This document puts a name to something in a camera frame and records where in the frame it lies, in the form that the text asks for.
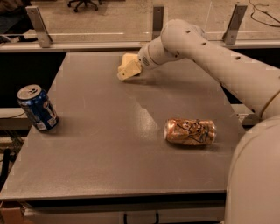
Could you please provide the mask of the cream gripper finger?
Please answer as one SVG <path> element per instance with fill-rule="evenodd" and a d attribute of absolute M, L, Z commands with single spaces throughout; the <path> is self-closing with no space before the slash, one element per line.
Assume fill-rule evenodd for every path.
<path fill-rule="evenodd" d="M 131 60 L 130 62 L 123 62 L 118 67 L 117 78 L 120 81 L 127 80 L 128 78 L 140 74 L 142 71 L 141 64 L 136 60 Z"/>

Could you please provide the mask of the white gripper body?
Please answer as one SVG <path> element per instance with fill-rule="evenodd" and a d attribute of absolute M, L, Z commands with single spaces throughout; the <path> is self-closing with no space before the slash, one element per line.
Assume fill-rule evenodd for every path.
<path fill-rule="evenodd" d="M 148 70 L 177 59 L 178 57 L 164 48 L 160 37 L 153 39 L 138 52 L 138 61 L 143 69 Z"/>

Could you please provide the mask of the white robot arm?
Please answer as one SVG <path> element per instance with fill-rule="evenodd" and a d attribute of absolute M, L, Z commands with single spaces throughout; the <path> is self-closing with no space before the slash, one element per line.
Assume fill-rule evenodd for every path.
<path fill-rule="evenodd" d="M 261 119 L 234 150 L 222 224 L 280 224 L 280 70 L 212 44 L 198 26 L 173 19 L 137 54 L 122 56 L 117 76 L 123 81 L 184 58 Z"/>

